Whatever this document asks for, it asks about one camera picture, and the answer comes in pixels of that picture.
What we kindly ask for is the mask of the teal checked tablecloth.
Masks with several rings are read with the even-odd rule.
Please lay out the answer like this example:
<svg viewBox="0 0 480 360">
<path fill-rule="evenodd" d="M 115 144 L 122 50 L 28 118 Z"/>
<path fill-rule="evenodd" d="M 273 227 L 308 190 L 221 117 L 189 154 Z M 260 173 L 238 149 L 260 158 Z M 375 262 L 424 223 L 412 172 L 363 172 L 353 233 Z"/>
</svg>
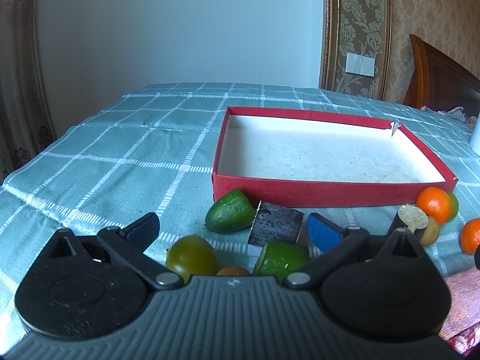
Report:
<svg viewBox="0 0 480 360">
<path fill-rule="evenodd" d="M 458 178 L 460 210 L 428 248 L 447 276 L 473 267 L 458 236 L 479 216 L 479 157 L 469 127 L 432 111 L 317 88 L 176 83 L 150 85 L 71 127 L 1 184 L 1 350 L 24 335 L 15 294 L 59 228 L 93 235 L 145 213 L 160 217 L 148 249 L 164 261 L 181 236 L 203 233 L 212 205 L 212 165 L 228 107 L 274 107 L 394 119 L 418 136 Z"/>
</svg>

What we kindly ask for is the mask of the wooden headboard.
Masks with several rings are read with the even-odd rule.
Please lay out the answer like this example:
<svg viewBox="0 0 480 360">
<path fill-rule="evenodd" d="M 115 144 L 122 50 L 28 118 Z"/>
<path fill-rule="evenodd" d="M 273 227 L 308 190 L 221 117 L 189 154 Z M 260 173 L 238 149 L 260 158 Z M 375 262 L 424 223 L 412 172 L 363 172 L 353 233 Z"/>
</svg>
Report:
<svg viewBox="0 0 480 360">
<path fill-rule="evenodd" d="M 434 111 L 462 107 L 468 116 L 479 114 L 479 78 L 439 49 L 410 36 L 414 72 L 403 105 Z"/>
</svg>

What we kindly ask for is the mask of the pink cloth on bed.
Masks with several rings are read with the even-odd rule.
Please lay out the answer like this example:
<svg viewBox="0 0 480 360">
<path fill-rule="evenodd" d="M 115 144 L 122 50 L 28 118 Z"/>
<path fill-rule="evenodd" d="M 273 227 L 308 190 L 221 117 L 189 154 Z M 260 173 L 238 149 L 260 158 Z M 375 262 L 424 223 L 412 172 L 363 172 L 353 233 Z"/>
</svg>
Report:
<svg viewBox="0 0 480 360">
<path fill-rule="evenodd" d="M 448 116 L 450 119 L 459 121 L 462 124 L 465 124 L 471 128 L 474 128 L 477 122 L 477 117 L 468 116 L 467 114 L 465 114 L 464 108 L 462 106 L 456 106 L 450 111 L 436 111 L 436 113 L 442 116 Z"/>
</svg>

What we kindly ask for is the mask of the green cucumber end piece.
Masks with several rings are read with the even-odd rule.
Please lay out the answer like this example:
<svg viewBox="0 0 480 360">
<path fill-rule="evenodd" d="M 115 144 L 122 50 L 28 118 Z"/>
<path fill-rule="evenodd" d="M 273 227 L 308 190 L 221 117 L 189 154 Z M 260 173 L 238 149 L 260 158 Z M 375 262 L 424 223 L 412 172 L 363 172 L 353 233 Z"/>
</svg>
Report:
<svg viewBox="0 0 480 360">
<path fill-rule="evenodd" d="M 214 233 L 235 233 L 250 227 L 255 215 L 256 210 L 245 193 L 240 189 L 232 189 L 211 206 L 205 226 Z"/>
</svg>

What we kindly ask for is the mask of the red shallow cardboard box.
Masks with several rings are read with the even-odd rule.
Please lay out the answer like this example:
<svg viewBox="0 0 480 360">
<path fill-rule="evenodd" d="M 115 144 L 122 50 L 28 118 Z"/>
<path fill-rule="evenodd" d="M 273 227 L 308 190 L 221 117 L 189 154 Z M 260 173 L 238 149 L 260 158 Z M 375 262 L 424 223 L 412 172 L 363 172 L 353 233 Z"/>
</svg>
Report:
<svg viewBox="0 0 480 360">
<path fill-rule="evenodd" d="M 392 120 L 321 111 L 230 106 L 212 167 L 214 199 L 241 189 L 253 202 L 293 208 L 414 203 L 457 177 Z"/>
</svg>

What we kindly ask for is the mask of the dark eggplant chunk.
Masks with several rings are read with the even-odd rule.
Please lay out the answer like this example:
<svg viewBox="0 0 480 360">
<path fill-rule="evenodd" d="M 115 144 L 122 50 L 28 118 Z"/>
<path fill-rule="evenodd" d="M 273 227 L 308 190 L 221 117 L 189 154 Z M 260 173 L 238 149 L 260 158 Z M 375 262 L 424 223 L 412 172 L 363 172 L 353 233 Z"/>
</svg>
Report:
<svg viewBox="0 0 480 360">
<path fill-rule="evenodd" d="M 261 201 L 250 227 L 247 244 L 264 246 L 271 241 L 295 244 L 299 239 L 303 222 L 303 212 Z"/>
</svg>

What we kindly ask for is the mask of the orange mandarin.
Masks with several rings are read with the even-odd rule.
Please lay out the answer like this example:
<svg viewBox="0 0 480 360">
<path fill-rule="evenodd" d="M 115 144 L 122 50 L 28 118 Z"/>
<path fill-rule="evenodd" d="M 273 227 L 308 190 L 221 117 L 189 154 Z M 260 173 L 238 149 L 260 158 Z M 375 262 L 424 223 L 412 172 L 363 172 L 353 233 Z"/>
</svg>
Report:
<svg viewBox="0 0 480 360">
<path fill-rule="evenodd" d="M 445 191 L 437 187 L 423 189 L 418 194 L 415 205 L 427 216 L 434 218 L 439 225 L 444 225 L 450 218 L 450 197 Z"/>
<path fill-rule="evenodd" d="M 480 245 L 480 219 L 471 219 L 460 232 L 460 248 L 465 254 L 475 254 Z"/>
</svg>

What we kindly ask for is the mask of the pink towel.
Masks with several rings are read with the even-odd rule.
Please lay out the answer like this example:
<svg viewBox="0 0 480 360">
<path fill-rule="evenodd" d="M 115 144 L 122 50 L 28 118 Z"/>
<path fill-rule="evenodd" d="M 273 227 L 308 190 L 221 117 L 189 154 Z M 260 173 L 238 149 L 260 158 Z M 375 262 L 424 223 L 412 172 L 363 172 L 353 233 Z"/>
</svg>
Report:
<svg viewBox="0 0 480 360">
<path fill-rule="evenodd" d="M 445 279 L 451 309 L 439 336 L 463 355 L 479 343 L 479 278 L 479 270 L 472 267 Z"/>
</svg>

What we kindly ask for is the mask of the gold wallpaper frame moulding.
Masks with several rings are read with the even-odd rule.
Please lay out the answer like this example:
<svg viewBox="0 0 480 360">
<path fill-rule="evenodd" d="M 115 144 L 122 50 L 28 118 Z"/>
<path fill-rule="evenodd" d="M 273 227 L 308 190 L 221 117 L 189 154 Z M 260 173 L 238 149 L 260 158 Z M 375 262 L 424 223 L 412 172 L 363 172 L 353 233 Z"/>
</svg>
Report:
<svg viewBox="0 0 480 360">
<path fill-rule="evenodd" d="M 391 51 L 391 0 L 324 0 L 318 86 L 382 100 Z M 347 71 L 347 54 L 375 59 L 372 76 Z"/>
</svg>

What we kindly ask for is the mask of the white electric kettle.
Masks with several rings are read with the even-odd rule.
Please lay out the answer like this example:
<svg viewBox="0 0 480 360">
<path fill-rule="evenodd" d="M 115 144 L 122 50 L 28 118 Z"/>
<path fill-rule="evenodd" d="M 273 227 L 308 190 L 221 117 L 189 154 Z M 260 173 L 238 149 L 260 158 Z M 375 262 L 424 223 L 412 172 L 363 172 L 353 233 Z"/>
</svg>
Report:
<svg viewBox="0 0 480 360">
<path fill-rule="evenodd" d="M 469 147 L 476 155 L 480 155 L 480 115 L 475 120 L 473 132 L 469 140 Z"/>
</svg>

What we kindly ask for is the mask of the split eggplant chunk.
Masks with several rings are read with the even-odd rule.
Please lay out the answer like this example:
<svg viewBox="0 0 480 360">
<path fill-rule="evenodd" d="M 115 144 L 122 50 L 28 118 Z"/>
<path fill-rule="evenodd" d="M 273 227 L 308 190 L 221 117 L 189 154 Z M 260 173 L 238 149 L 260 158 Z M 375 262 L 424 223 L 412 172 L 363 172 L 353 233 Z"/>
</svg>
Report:
<svg viewBox="0 0 480 360">
<path fill-rule="evenodd" d="M 417 239 L 420 239 L 428 224 L 428 216 L 420 208 L 415 205 L 401 205 L 386 235 L 390 236 L 394 230 L 403 228 L 409 230 Z"/>
</svg>

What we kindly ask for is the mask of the white wall switch panel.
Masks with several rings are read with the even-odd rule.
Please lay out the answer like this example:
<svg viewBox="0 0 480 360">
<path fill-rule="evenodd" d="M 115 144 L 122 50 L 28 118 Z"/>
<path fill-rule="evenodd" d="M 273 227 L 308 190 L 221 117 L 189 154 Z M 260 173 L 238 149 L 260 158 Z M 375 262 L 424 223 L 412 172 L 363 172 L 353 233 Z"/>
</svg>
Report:
<svg viewBox="0 0 480 360">
<path fill-rule="evenodd" d="M 348 52 L 346 54 L 345 72 L 366 77 L 375 75 L 375 58 Z"/>
</svg>

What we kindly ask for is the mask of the small brown longan fruit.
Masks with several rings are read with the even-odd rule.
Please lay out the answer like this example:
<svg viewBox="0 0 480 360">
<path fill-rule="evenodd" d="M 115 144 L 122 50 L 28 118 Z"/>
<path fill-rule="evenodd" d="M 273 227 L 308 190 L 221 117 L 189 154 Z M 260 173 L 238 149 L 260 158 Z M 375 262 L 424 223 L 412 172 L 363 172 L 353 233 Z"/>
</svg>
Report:
<svg viewBox="0 0 480 360">
<path fill-rule="evenodd" d="M 224 267 L 220 269 L 219 272 L 216 273 L 216 275 L 234 276 L 234 275 L 251 275 L 251 273 L 243 267 L 229 266 L 229 267 Z"/>
</svg>

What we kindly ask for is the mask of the brown kiwi fruit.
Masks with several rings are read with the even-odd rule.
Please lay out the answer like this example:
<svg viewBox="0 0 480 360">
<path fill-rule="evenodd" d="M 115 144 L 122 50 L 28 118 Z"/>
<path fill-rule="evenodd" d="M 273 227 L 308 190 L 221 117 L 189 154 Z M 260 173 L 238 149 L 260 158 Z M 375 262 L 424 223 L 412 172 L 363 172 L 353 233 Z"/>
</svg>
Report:
<svg viewBox="0 0 480 360">
<path fill-rule="evenodd" d="M 431 246 L 433 243 L 437 241 L 437 239 L 439 238 L 439 234 L 440 234 L 439 222 L 435 218 L 429 216 L 428 224 L 425 228 L 425 231 L 421 235 L 419 242 L 422 246 L 425 246 L 425 247 Z"/>
</svg>

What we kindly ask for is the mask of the green tomato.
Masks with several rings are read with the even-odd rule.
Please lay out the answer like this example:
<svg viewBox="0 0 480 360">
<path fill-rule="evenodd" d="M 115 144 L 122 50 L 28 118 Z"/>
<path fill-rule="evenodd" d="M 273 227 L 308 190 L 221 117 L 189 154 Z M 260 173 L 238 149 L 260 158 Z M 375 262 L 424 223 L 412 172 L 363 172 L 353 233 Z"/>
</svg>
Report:
<svg viewBox="0 0 480 360">
<path fill-rule="evenodd" d="M 459 211 L 459 202 L 457 197 L 453 192 L 448 193 L 448 197 L 450 199 L 450 207 L 451 207 L 451 212 L 449 216 L 449 221 L 452 221 L 458 214 Z"/>
<path fill-rule="evenodd" d="M 165 266 L 186 283 L 191 275 L 216 275 L 220 264 L 215 250 L 201 236 L 183 236 L 167 253 Z"/>
</svg>

